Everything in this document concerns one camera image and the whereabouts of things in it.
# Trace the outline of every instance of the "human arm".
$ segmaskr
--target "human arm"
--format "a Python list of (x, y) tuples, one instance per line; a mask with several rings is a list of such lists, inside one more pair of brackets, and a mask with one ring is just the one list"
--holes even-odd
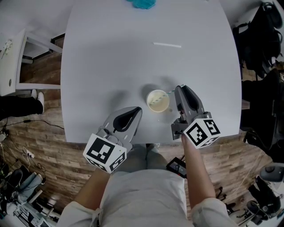
[(96, 169), (81, 188), (74, 201), (91, 210), (99, 208), (110, 174)]
[(200, 151), (182, 135), (185, 152), (186, 174), (191, 208), (207, 198), (215, 198), (214, 186), (206, 171)]
[(237, 227), (228, 216), (226, 205), (216, 199), (214, 186), (206, 171), (200, 151), (182, 135), (185, 151), (189, 202), (195, 227)]

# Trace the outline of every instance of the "black pants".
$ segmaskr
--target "black pants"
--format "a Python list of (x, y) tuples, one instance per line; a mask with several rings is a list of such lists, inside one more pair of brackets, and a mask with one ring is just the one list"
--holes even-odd
[(42, 114), (43, 105), (33, 97), (17, 96), (0, 97), (0, 120), (7, 117), (23, 117), (31, 114)]

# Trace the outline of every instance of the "black bag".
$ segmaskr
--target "black bag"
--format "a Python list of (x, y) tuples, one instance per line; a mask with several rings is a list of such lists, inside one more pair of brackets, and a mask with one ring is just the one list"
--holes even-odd
[[(245, 26), (248, 29), (240, 33), (239, 29)], [(252, 22), (233, 28), (241, 68), (245, 61), (247, 69), (261, 78), (270, 71), (272, 57), (277, 58), (281, 52), (282, 35), (275, 30), (281, 27), (282, 18), (276, 6), (263, 2)]]

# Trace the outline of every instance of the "electronic device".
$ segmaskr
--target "electronic device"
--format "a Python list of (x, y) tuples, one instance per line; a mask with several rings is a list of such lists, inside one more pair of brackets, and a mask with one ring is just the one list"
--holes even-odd
[(181, 159), (175, 157), (171, 162), (168, 163), (166, 169), (178, 174), (182, 178), (186, 177), (186, 164)]

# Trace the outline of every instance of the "shoe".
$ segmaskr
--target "shoe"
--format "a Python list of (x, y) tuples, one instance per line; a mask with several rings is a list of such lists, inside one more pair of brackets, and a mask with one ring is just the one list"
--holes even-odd
[(43, 114), (44, 113), (44, 95), (43, 95), (42, 92), (39, 92), (39, 96), (38, 96), (37, 100), (39, 100), (40, 103), (43, 105), (43, 112), (42, 112), (42, 114)]
[(36, 89), (33, 89), (33, 90), (32, 90), (32, 95), (31, 95), (31, 97), (33, 97), (33, 98), (36, 100), (36, 98), (37, 98)]

